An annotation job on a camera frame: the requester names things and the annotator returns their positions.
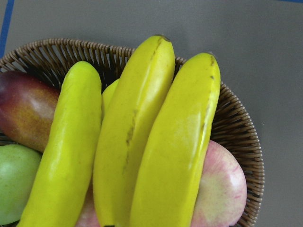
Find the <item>yellow banana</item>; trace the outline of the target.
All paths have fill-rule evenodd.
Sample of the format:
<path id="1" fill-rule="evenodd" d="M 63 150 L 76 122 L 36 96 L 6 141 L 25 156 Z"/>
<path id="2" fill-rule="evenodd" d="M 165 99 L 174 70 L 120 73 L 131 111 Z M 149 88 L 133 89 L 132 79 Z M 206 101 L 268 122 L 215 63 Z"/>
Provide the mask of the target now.
<path id="1" fill-rule="evenodd" d="M 190 226 L 220 86 L 220 69 L 209 53 L 178 71 L 146 144 L 130 226 Z"/>
<path id="2" fill-rule="evenodd" d="M 73 227 L 92 176 L 101 127 L 101 80 L 85 61 L 66 74 L 21 227 Z"/>
<path id="3" fill-rule="evenodd" d="M 174 70 L 172 43 L 162 35 L 140 44 L 123 69 L 102 121 L 93 169 L 95 210 L 102 227 L 128 225 L 142 155 Z"/>

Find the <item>brown wicker basket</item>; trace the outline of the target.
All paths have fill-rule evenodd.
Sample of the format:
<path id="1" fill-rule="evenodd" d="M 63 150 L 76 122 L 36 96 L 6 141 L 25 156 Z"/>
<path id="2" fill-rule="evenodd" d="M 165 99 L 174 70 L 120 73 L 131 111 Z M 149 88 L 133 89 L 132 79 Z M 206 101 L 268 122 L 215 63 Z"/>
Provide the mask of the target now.
<path id="1" fill-rule="evenodd" d="M 27 72 L 60 88 L 68 69 L 78 61 L 91 63 L 107 87 L 119 78 L 133 48 L 69 38 L 48 38 L 25 44 L 0 60 L 0 70 Z M 265 184 L 262 150 L 253 122 L 238 97 L 221 85 L 211 140 L 228 149 L 244 171 L 247 200 L 237 222 L 239 227 L 255 226 Z"/>

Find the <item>pink apple near end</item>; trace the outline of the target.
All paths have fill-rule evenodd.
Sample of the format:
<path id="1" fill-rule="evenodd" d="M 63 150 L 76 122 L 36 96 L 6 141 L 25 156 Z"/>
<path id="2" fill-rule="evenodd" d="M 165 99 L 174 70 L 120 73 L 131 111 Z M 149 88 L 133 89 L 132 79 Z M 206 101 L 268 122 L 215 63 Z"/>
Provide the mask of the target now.
<path id="1" fill-rule="evenodd" d="M 234 226 L 244 212 L 246 199 L 246 179 L 240 164 L 231 152 L 211 140 L 191 226 Z"/>

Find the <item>pink apple middle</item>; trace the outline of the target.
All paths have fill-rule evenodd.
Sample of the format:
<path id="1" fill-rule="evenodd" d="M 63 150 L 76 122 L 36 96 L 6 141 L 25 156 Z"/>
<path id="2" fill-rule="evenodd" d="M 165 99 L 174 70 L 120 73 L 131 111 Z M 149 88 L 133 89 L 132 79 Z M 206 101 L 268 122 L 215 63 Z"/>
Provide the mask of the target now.
<path id="1" fill-rule="evenodd" d="M 89 186 L 86 199 L 75 225 L 76 227 L 100 227 L 98 218 L 96 216 L 94 200 L 93 200 L 93 189 L 92 185 Z"/>

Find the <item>red mango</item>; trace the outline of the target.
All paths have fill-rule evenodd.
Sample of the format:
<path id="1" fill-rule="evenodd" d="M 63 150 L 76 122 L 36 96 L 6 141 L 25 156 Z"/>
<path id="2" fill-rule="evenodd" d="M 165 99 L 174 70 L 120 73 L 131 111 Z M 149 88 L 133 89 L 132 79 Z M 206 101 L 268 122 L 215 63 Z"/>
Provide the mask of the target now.
<path id="1" fill-rule="evenodd" d="M 59 90 L 20 71 L 0 75 L 0 129 L 13 141 L 43 152 Z"/>

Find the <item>green apple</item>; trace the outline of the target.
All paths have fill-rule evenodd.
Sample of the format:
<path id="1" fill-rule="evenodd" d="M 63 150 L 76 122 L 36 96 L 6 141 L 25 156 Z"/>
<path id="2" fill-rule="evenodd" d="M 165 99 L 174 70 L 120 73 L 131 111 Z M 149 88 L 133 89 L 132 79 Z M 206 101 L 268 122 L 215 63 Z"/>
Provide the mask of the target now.
<path id="1" fill-rule="evenodd" d="M 41 154 L 19 144 L 0 147 L 0 224 L 20 220 Z"/>

